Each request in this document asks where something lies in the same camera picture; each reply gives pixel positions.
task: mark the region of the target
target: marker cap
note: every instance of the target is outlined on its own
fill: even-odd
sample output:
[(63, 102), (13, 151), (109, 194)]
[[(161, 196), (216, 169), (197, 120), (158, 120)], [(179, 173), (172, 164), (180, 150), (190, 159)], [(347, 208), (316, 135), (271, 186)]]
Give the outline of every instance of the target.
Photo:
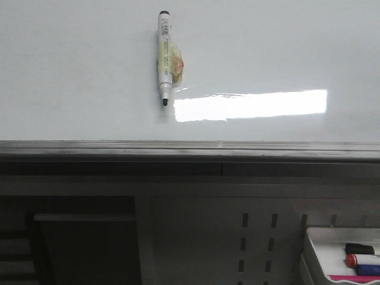
[(346, 256), (346, 264), (350, 268), (355, 268), (357, 265), (357, 258), (355, 254), (348, 254)]
[(347, 243), (346, 254), (375, 254), (375, 250), (370, 245), (361, 245), (359, 243)]

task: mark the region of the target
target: red marker cap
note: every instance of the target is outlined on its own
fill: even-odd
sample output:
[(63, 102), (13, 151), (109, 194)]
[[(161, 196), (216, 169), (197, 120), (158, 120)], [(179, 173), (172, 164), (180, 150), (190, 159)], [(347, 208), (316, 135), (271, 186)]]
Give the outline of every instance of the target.
[(355, 254), (348, 254), (346, 256), (346, 264), (350, 268), (355, 268), (357, 265), (357, 258)]

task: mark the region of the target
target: whiteboard marker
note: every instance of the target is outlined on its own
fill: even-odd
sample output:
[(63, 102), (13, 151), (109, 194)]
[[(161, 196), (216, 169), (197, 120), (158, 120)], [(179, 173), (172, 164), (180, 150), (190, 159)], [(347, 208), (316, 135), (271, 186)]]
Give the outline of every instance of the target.
[(370, 254), (348, 254), (346, 264), (350, 268), (357, 265), (380, 265), (380, 256)]
[(170, 70), (171, 35), (172, 25), (170, 23), (170, 14), (167, 11), (161, 11), (159, 15), (159, 87), (164, 106), (167, 105), (173, 85), (173, 77)]
[(359, 276), (380, 276), (380, 266), (378, 265), (358, 265), (355, 272)]

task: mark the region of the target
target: slotted metal panel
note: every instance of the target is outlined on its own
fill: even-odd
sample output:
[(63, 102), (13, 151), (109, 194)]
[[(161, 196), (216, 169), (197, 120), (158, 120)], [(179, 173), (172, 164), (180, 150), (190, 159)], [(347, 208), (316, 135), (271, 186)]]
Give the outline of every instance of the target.
[(379, 205), (364, 199), (154, 198), (157, 284), (299, 284), (306, 226), (371, 227)]

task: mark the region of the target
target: rectangular slot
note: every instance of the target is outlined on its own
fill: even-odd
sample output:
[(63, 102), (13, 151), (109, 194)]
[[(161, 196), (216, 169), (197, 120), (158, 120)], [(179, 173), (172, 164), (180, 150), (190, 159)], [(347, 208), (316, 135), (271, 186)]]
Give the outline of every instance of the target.
[(242, 237), (240, 241), (240, 250), (245, 251), (246, 246), (247, 246), (247, 239), (245, 237)]
[(244, 272), (244, 260), (239, 261), (239, 272)]
[(268, 240), (268, 251), (273, 251), (273, 248), (274, 248), (274, 238), (271, 237)]
[(273, 214), (272, 215), (271, 227), (277, 227), (277, 219), (278, 219), (278, 214)]
[(243, 214), (243, 227), (248, 227), (248, 213)]
[(271, 272), (271, 267), (272, 267), (272, 262), (270, 260), (267, 260), (267, 262), (265, 262), (265, 272), (266, 273)]

